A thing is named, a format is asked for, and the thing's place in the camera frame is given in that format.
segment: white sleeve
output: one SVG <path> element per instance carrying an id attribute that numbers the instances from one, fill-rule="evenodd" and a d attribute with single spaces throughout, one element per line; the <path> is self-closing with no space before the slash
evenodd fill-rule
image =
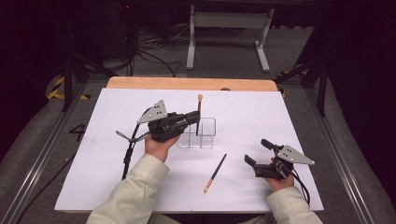
<path id="1" fill-rule="evenodd" d="M 297 187 L 280 189 L 267 197 L 278 224 L 322 223 L 319 217 L 309 209 Z"/>
<path id="2" fill-rule="evenodd" d="M 91 212 L 87 223 L 147 224 L 156 193 L 168 172 L 162 161 L 143 155 L 108 199 Z"/>

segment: table surface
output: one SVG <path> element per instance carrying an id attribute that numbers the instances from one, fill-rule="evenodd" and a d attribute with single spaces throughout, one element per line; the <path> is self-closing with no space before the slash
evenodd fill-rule
<path id="1" fill-rule="evenodd" d="M 257 87 L 266 83 L 269 91 L 257 91 L 252 83 L 261 83 Z M 185 89 L 206 86 L 208 91 L 175 90 L 177 85 Z M 224 87 L 237 91 L 218 91 Z M 164 100 L 169 112 L 191 112 L 196 109 L 197 95 L 202 94 L 202 117 L 216 119 L 213 148 L 176 145 L 171 148 L 165 163 L 171 171 L 159 191 L 153 211 L 164 214 L 270 212 L 265 198 L 271 189 L 262 178 L 254 176 L 253 169 L 244 162 L 245 154 L 258 163 L 270 163 L 274 152 L 261 146 L 262 138 L 303 152 L 283 98 L 275 89 L 275 84 L 267 80 L 111 78 L 99 96 L 55 210 L 90 212 L 103 203 L 120 182 L 128 142 L 115 131 L 132 134 L 142 111 L 160 99 Z M 147 130 L 146 125 L 140 125 L 138 133 Z M 207 181 L 225 153 L 227 158 L 209 192 L 204 194 Z M 136 144 L 131 167 L 143 154 L 144 144 Z M 295 169 L 308 187 L 311 209 L 323 210 L 309 167 L 295 164 Z"/>
<path id="2" fill-rule="evenodd" d="M 277 91 L 272 80 L 189 78 L 189 77 L 112 77 L 108 88 L 147 90 Z"/>

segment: metal stand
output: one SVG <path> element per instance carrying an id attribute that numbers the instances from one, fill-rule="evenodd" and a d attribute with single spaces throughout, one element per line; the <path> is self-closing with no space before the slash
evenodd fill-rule
<path id="1" fill-rule="evenodd" d="M 325 94 L 326 94 L 326 84 L 327 84 L 327 67 L 324 59 L 320 59 L 317 61 L 313 61 L 310 63 L 302 64 L 287 74 L 283 74 L 281 77 L 277 77 L 274 79 L 274 82 L 276 84 L 282 83 L 283 81 L 294 77 L 301 72 L 305 71 L 308 69 L 308 72 L 306 73 L 305 77 L 301 81 L 301 84 L 304 88 L 312 88 L 315 85 L 315 82 L 319 80 L 319 90 L 318 90 L 318 110 L 320 112 L 320 115 L 322 117 L 325 117 L 324 114 L 324 100 L 325 100 Z"/>
<path id="2" fill-rule="evenodd" d="M 187 54 L 187 70 L 194 67 L 195 54 L 195 27 L 226 27 L 226 28 L 250 28 L 262 29 L 262 37 L 260 41 L 255 41 L 257 54 L 263 72 L 269 72 L 270 67 L 264 54 L 262 47 L 273 18 L 274 10 L 269 9 L 268 13 L 218 13 L 218 12 L 195 12 L 195 7 L 191 6 L 190 15 L 190 43 L 189 52 Z"/>
<path id="3" fill-rule="evenodd" d="M 118 75 L 105 69 L 103 66 L 91 61 L 90 59 L 74 53 L 72 50 L 64 58 L 64 109 L 63 112 L 73 102 L 73 75 L 75 75 L 77 82 L 88 82 L 90 76 L 85 70 L 84 65 L 87 64 L 97 71 L 105 74 L 108 77 L 117 77 Z"/>

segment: hand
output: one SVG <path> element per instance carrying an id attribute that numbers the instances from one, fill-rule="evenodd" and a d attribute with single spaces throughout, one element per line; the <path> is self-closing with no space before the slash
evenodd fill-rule
<path id="1" fill-rule="evenodd" d="M 180 136 L 169 139 L 166 142 L 160 143 L 151 138 L 149 134 L 145 138 L 145 152 L 158 160 L 165 162 L 168 157 L 169 148 L 178 140 Z"/>
<path id="2" fill-rule="evenodd" d="M 280 189 L 285 189 L 285 188 L 294 186 L 294 178 L 292 175 L 289 175 L 288 178 L 281 179 L 281 180 L 276 180 L 273 178 L 264 178 L 264 179 L 271 186 L 273 192 L 280 190 Z"/>

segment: floor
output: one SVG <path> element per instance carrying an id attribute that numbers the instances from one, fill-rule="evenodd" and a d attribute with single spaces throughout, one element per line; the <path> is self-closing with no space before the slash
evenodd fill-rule
<path id="1" fill-rule="evenodd" d="M 200 31 L 196 36 L 197 49 L 192 71 L 185 68 L 188 49 L 185 34 L 161 49 L 148 52 L 169 63 L 177 77 L 273 79 L 279 72 L 292 69 L 311 32 L 312 28 L 270 29 L 264 45 L 271 68 L 269 73 L 261 70 L 252 45 L 260 36 L 255 30 Z M 106 66 L 117 63 L 120 62 L 107 61 Z M 134 76 L 171 76 L 163 64 L 140 57 L 136 57 L 132 65 Z M 128 66 L 117 73 L 126 76 L 130 71 Z M 323 223 L 396 223 L 396 213 L 389 197 L 361 155 L 332 92 L 331 82 L 327 86 L 326 117 L 323 118 L 315 107 L 318 87 L 303 89 L 299 84 L 301 78 L 293 77 L 278 87 L 285 91 L 285 104 L 305 155 L 316 161 L 311 171 L 324 205 L 324 211 L 317 212 L 318 216 Z M 48 92 L 57 79 L 49 84 Z M 85 223 L 88 214 L 66 214 L 53 210 L 70 164 L 52 182 L 49 181 L 78 150 L 78 131 L 89 124 L 95 102 L 106 82 L 105 76 L 92 75 L 87 84 L 75 83 L 74 94 L 89 95 L 90 99 L 78 99 L 68 111 L 62 113 L 64 101 L 52 98 L 22 131 L 0 164 L 2 223 L 16 223 L 21 213 L 21 223 Z M 33 200 L 47 183 L 44 191 Z M 33 203 L 23 211 L 29 202 Z M 238 218 L 244 217 L 211 215 L 176 218 L 183 223 L 235 223 Z"/>

